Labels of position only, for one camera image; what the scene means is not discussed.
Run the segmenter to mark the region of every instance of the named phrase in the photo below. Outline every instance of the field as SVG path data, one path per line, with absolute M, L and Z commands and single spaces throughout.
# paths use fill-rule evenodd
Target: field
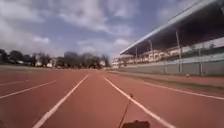
M 222 95 L 103 70 L 0 69 L 1 128 L 118 128 L 129 102 L 122 124 L 138 120 L 148 122 L 148 128 L 224 127 Z

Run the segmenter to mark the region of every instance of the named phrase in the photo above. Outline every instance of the fence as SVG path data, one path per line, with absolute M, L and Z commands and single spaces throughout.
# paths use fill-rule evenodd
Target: fence
M 224 53 L 160 61 L 119 69 L 126 72 L 158 74 L 224 75 Z

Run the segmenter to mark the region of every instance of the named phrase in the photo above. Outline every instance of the stadium stand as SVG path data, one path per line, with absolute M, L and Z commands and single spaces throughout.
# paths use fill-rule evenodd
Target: stadium stand
M 142 73 L 224 74 L 223 3 L 196 3 L 123 50 L 116 66 Z

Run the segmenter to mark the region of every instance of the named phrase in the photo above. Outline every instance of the white lane line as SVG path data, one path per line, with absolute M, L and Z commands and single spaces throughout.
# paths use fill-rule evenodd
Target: white lane line
M 37 86 L 31 87 L 31 88 L 27 88 L 27 89 L 24 89 L 24 90 L 21 90 L 21 91 L 17 91 L 17 92 L 13 92 L 13 93 L 10 93 L 10 94 L 4 95 L 4 96 L 0 96 L 0 99 L 7 98 L 7 97 L 10 97 L 10 96 L 14 96 L 14 95 L 17 95 L 17 94 L 20 94 L 20 93 L 23 93 L 23 92 L 27 92 L 27 91 L 33 90 L 33 89 L 37 89 L 39 87 L 42 87 L 44 85 L 48 85 L 48 84 L 54 83 L 56 81 L 57 80 L 53 80 L 53 81 L 50 81 L 50 82 L 47 82 L 47 83 L 44 83 L 44 84 L 41 84 L 41 85 L 37 85 Z
M 76 84 L 74 88 L 72 88 L 72 90 L 69 91 L 67 95 L 65 95 L 61 100 L 59 100 L 59 102 L 53 108 L 51 108 L 50 111 L 45 113 L 43 117 L 32 128 L 40 128 L 58 110 L 58 108 L 65 102 L 65 100 L 81 85 L 81 83 L 87 77 L 88 75 L 86 75 L 78 84 Z
M 131 100 L 135 105 L 137 105 L 139 108 L 141 108 L 145 113 L 147 113 L 149 116 L 153 117 L 154 119 L 156 119 L 159 123 L 161 123 L 162 125 L 164 125 L 167 128 L 176 128 L 175 126 L 173 126 L 172 124 L 170 124 L 169 122 L 167 122 L 166 120 L 164 120 L 163 118 L 159 117 L 158 115 L 156 115 L 155 113 L 153 113 L 152 111 L 148 110 L 146 107 L 144 107 L 142 104 L 140 104 L 138 101 L 132 99 L 128 94 L 126 94 L 125 92 L 123 92 L 121 89 L 119 89 L 116 85 L 114 85 L 110 80 L 108 80 L 107 78 L 104 77 L 104 79 L 112 86 L 114 87 L 118 92 L 120 92 L 122 95 L 124 95 L 127 99 Z
M 3 85 L 10 85 L 10 84 L 17 84 L 17 83 L 22 83 L 22 82 L 27 82 L 27 81 L 30 81 L 30 80 L 21 80 L 21 81 L 13 81 L 13 82 L 9 82 L 9 83 L 2 83 L 2 84 L 0 84 L 0 86 L 3 86 Z
M 213 99 L 218 99 L 218 100 L 224 100 L 224 97 L 210 96 L 210 95 L 205 95 L 205 94 L 201 94 L 201 93 L 194 93 L 194 92 L 189 92 L 189 91 L 183 91 L 183 90 L 169 88 L 169 87 L 164 87 L 162 85 L 156 85 L 156 84 L 152 84 L 152 83 L 148 83 L 148 82 L 143 82 L 143 83 L 147 84 L 149 86 L 156 87 L 156 88 L 167 89 L 167 90 L 180 92 L 180 93 L 185 93 L 185 94 L 190 94 L 190 95 L 194 95 L 194 96 L 201 96 L 201 97 L 206 97 L 206 98 L 213 98 Z

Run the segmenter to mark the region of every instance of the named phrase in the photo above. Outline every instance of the blue sky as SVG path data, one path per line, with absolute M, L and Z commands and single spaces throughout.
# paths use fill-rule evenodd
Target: blue sky
M 198 0 L 1 0 L 0 48 L 115 57 Z

